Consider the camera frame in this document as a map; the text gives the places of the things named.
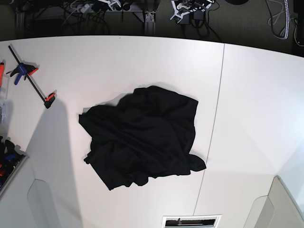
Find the black t-shirt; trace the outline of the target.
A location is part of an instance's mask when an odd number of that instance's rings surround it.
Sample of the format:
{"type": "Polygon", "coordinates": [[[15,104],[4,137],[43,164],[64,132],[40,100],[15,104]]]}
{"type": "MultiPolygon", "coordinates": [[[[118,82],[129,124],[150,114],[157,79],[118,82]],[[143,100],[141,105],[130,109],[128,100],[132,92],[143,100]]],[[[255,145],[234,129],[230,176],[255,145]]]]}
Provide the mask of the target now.
{"type": "Polygon", "coordinates": [[[198,104],[191,97],[150,86],[135,89],[116,105],[89,108],[78,119],[91,136],[85,163],[109,190],[204,170],[204,160],[191,154],[198,104]]]}

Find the black power adapter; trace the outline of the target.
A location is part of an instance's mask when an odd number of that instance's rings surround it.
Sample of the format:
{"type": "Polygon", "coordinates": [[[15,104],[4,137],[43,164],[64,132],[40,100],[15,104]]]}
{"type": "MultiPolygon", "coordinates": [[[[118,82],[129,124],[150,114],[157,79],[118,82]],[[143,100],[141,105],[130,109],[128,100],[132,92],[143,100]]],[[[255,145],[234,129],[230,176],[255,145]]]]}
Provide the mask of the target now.
{"type": "Polygon", "coordinates": [[[206,12],[202,12],[202,11],[195,11],[193,13],[189,13],[183,16],[183,18],[175,18],[175,22],[177,22],[178,24],[182,24],[182,25],[189,25],[190,23],[194,22],[195,20],[197,20],[198,22],[201,22],[204,20],[206,16],[206,12]]]}

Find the white power strip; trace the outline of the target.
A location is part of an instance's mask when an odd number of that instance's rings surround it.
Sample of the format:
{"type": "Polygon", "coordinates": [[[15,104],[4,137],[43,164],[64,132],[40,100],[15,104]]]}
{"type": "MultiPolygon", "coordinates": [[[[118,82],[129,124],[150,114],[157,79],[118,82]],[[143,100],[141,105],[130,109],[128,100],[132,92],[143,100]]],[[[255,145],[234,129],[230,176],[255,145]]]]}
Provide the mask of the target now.
{"type": "Polygon", "coordinates": [[[74,3],[70,4],[70,8],[74,11],[74,12],[78,12],[78,13],[82,13],[85,14],[87,12],[89,12],[92,8],[92,4],[86,3],[84,5],[77,5],[74,6],[74,3]]]}

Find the blue orange bar clamp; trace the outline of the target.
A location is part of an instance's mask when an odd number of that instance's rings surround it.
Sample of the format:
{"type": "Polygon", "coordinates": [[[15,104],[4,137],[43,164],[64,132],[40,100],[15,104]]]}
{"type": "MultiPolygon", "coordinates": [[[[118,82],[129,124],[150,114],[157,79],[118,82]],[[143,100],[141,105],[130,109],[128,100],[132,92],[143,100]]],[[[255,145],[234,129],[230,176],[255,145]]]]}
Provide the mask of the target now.
{"type": "Polygon", "coordinates": [[[21,62],[21,60],[15,53],[12,45],[8,45],[8,48],[17,62],[17,66],[12,71],[7,72],[7,74],[9,74],[10,77],[17,75],[15,77],[14,85],[17,85],[20,79],[24,77],[25,81],[28,80],[30,82],[30,84],[32,85],[32,87],[40,97],[40,99],[43,101],[44,106],[47,109],[49,109],[56,99],[56,93],[53,92],[50,93],[48,96],[45,96],[32,79],[32,75],[38,71],[38,67],[35,67],[34,65],[26,64],[25,62],[21,62]]]}

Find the left white chair back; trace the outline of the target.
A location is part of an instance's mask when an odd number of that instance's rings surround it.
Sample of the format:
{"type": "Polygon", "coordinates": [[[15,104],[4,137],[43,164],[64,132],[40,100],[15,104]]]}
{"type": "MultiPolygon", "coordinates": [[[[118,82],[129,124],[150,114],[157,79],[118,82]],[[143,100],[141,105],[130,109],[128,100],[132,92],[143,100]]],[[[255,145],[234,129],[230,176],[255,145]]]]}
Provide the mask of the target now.
{"type": "Polygon", "coordinates": [[[28,205],[38,228],[60,228],[49,184],[34,179],[27,194],[28,205]]]}

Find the white chair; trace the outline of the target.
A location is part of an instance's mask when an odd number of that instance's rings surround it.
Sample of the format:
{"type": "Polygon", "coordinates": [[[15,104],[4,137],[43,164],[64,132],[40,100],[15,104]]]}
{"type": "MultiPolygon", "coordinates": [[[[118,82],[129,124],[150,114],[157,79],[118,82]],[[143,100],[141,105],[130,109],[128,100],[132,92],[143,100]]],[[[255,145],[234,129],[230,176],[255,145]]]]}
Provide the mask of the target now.
{"type": "Polygon", "coordinates": [[[38,228],[60,228],[49,184],[34,179],[27,194],[28,205],[38,228]]]}
{"type": "Polygon", "coordinates": [[[304,215],[289,189],[275,176],[269,193],[254,200],[245,228],[302,228],[304,215]]]}

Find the grey bin of clamps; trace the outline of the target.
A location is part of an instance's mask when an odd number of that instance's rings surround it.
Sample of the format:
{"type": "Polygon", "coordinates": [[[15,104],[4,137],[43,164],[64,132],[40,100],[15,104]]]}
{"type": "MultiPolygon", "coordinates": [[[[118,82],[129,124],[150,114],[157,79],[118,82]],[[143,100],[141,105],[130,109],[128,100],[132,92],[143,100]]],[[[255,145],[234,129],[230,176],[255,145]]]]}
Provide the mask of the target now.
{"type": "Polygon", "coordinates": [[[26,157],[26,154],[16,150],[12,141],[0,137],[0,189],[4,188],[9,177],[26,157]]]}

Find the clear plastic organizer box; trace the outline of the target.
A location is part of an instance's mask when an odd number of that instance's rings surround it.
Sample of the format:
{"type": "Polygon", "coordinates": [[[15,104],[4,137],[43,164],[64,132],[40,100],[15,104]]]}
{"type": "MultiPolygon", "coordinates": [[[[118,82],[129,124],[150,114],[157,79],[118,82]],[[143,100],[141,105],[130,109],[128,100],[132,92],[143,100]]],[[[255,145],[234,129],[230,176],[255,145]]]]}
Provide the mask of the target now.
{"type": "Polygon", "coordinates": [[[2,76],[1,86],[0,86],[0,124],[4,123],[5,113],[6,113],[6,105],[5,102],[8,96],[8,88],[9,88],[9,77],[7,75],[2,76]]]}

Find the right white chair back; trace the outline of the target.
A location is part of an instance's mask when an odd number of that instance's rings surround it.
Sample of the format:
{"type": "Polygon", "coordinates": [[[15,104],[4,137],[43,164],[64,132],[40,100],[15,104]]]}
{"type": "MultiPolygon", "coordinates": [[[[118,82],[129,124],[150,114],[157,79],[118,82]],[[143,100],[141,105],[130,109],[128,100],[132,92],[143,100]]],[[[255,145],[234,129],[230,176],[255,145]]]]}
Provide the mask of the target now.
{"type": "Polygon", "coordinates": [[[254,200],[245,228],[302,228],[304,215],[289,189],[275,176],[269,193],[254,200]]]}

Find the aluminium frame post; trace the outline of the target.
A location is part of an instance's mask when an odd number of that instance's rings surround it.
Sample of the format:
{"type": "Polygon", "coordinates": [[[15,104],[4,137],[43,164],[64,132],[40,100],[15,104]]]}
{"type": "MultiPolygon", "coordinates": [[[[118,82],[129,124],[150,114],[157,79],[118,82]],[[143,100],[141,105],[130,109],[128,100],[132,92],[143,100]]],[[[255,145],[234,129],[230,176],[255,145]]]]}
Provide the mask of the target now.
{"type": "Polygon", "coordinates": [[[156,12],[134,12],[133,13],[143,24],[144,34],[146,36],[155,36],[156,31],[156,12]]]}

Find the orange handled tool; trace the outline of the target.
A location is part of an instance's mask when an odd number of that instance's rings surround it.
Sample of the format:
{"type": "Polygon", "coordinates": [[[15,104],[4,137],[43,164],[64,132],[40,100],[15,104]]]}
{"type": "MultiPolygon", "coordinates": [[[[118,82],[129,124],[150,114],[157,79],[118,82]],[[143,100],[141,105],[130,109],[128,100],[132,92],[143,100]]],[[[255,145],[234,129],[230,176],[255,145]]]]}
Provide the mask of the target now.
{"type": "Polygon", "coordinates": [[[2,77],[4,74],[5,65],[3,62],[0,62],[0,87],[2,86],[2,77]]]}

